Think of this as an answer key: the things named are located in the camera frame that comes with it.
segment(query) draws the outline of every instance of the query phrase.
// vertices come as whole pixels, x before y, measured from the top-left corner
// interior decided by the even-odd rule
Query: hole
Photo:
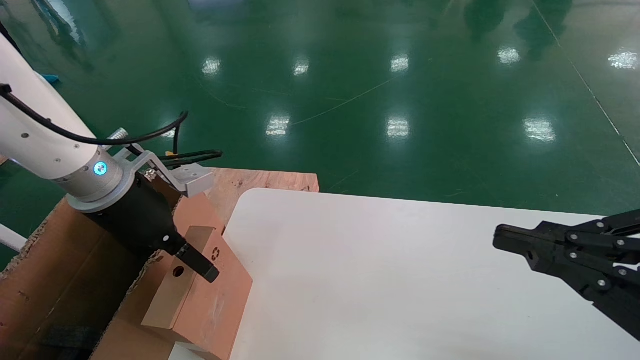
[[[180,277],[182,273],[184,273],[184,268],[182,266],[178,266],[177,268],[173,269],[173,276],[175,277]]]

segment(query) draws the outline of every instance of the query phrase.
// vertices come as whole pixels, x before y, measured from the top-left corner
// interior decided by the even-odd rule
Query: blue led light
[[[102,176],[104,174],[107,173],[107,164],[104,161],[99,161],[97,163],[95,163],[95,165],[93,166],[93,172],[95,172],[96,175],[98,176]]]

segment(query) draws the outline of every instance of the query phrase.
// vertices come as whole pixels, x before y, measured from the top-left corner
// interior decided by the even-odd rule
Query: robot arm
[[[158,156],[136,143],[179,126],[186,117],[183,113],[173,124],[136,139],[120,132],[117,139],[98,140],[53,87],[0,37],[0,154],[62,187],[73,208],[135,254],[146,257],[165,250],[213,282],[218,269],[177,232],[167,201],[140,173],[152,168],[188,197],[211,187],[212,174],[194,162],[219,157],[221,152],[199,152],[208,156],[190,160],[185,160],[188,154],[163,157],[175,160],[169,166],[189,164],[168,170]],[[128,146],[111,156],[101,144]]]

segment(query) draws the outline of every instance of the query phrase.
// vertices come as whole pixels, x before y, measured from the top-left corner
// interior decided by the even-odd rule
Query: green floor
[[[98,136],[189,110],[183,151],[324,192],[640,208],[638,2],[0,0],[0,20]],[[0,167],[0,222],[24,236],[62,195]]]

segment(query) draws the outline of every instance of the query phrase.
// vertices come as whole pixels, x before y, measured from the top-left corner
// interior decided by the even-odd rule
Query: white tabletop
[[[636,358],[563,281],[492,246],[499,224],[592,219],[250,190],[225,233],[253,277],[231,360]]]

